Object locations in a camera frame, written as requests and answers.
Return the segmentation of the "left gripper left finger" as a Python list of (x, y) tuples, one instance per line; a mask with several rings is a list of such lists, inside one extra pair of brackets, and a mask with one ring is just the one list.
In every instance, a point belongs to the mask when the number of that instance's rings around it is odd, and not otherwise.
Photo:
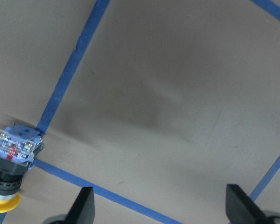
[(67, 214), (45, 219), (44, 224), (92, 224), (95, 218), (93, 187), (81, 188), (77, 198)]

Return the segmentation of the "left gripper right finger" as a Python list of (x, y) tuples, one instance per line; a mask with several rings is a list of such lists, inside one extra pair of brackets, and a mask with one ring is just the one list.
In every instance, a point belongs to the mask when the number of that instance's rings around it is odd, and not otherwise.
[(237, 184), (226, 185), (225, 213), (231, 224), (280, 224), (280, 216), (267, 216)]

